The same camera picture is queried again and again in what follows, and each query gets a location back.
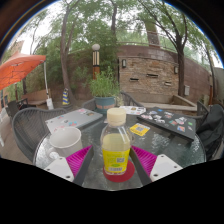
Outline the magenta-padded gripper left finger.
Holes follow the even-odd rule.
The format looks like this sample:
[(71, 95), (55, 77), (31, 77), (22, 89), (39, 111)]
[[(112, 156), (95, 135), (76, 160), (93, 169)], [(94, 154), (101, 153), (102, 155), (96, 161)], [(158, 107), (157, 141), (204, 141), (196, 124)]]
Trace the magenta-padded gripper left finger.
[(84, 182), (90, 162), (93, 158), (93, 146), (87, 146), (67, 158), (59, 157), (46, 171), (81, 186)]

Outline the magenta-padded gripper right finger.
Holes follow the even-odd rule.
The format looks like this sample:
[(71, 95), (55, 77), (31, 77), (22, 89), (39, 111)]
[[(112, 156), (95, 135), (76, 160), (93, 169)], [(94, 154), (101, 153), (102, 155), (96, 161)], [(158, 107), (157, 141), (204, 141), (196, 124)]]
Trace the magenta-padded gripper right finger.
[(131, 147), (130, 156), (143, 186), (182, 169), (165, 154), (156, 156), (136, 146)]

